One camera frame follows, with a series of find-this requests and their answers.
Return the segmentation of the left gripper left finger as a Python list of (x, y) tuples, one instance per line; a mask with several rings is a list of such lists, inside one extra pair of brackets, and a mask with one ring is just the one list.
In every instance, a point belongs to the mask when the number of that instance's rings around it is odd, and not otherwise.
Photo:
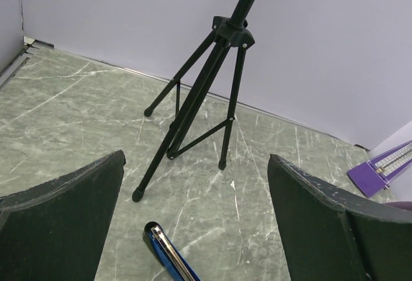
[(1, 280), (94, 280), (124, 176), (122, 150), (1, 197)]

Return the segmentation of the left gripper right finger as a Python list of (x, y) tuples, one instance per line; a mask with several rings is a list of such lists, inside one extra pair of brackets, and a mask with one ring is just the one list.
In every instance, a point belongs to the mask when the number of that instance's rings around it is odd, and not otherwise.
[(377, 203), (276, 154), (270, 196), (292, 280), (411, 280), (411, 203)]

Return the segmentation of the blue black stapler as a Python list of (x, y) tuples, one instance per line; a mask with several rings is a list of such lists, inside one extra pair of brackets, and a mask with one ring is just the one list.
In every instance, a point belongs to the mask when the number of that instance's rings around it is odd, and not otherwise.
[(150, 252), (173, 280), (200, 281), (157, 222), (151, 221), (145, 225), (142, 238)]

